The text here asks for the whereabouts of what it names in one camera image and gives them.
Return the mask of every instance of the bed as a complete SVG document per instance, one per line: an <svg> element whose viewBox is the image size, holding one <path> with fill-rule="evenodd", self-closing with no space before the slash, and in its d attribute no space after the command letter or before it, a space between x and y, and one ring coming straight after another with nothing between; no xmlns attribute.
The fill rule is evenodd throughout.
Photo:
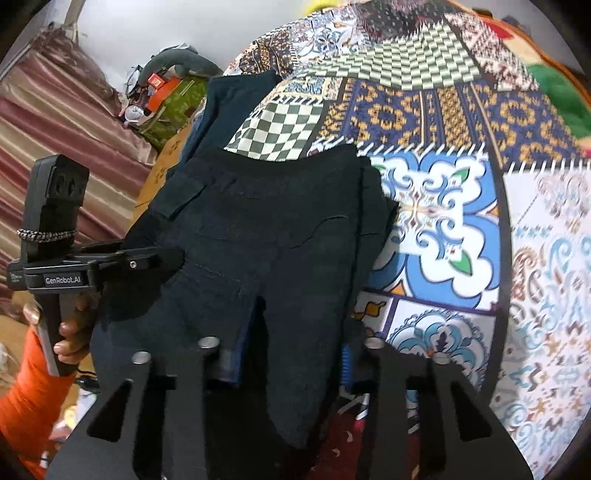
<svg viewBox="0 0 591 480"><path fill-rule="evenodd" d="M355 317L403 352L460 364L547 476L591 405L585 88L518 29L443 0L317 11L254 40L225 75L269 69L284 81L226 149L280 161L355 143L372 160L401 210ZM274 123L289 133L270 135ZM135 218L190 130L161 154ZM351 400L311 479L355 477L364 402ZM412 392L408 408L415 444Z"/></svg>

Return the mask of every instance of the green fabric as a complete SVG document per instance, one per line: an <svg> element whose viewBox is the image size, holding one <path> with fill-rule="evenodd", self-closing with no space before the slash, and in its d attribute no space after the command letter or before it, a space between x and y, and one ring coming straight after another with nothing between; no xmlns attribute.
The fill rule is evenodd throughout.
<svg viewBox="0 0 591 480"><path fill-rule="evenodd" d="M540 90L550 97L576 138L591 135L591 112L572 83L558 70L542 64L528 65L530 72L540 84Z"/></svg>
<svg viewBox="0 0 591 480"><path fill-rule="evenodd" d="M207 84L208 81L201 77L185 77L139 133L156 150L162 151L166 142L189 123L192 113L207 93Z"/></svg>

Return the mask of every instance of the striped curtain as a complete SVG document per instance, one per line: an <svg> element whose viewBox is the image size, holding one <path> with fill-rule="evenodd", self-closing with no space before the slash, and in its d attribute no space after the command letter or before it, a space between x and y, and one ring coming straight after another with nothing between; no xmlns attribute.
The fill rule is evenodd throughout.
<svg viewBox="0 0 591 480"><path fill-rule="evenodd" d="M0 82L0 301L35 160L64 154L90 169L77 241L121 238L156 159L117 120L121 106L98 66L63 30L42 32Z"/></svg>

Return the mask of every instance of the black jeans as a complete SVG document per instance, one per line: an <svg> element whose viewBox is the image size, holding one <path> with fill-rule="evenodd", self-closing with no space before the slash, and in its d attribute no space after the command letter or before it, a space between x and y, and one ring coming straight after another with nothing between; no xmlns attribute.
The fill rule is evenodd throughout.
<svg viewBox="0 0 591 480"><path fill-rule="evenodd" d="M286 442L305 446L390 214L378 172L353 145L284 163L219 149L195 157L124 243L181 247L185 263L170 278L143 274L107 287L92 339L99 380L139 349L165 360L216 336L222 350L209 374L239 382L259 315L268 415Z"/></svg>

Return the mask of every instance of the fingernail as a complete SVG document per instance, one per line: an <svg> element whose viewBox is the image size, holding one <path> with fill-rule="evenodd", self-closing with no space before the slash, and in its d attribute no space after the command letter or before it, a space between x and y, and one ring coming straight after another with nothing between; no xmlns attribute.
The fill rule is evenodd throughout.
<svg viewBox="0 0 591 480"><path fill-rule="evenodd" d="M41 312L34 304L27 303L22 312L24 313L25 318L33 325L37 325L39 320L41 319Z"/></svg>

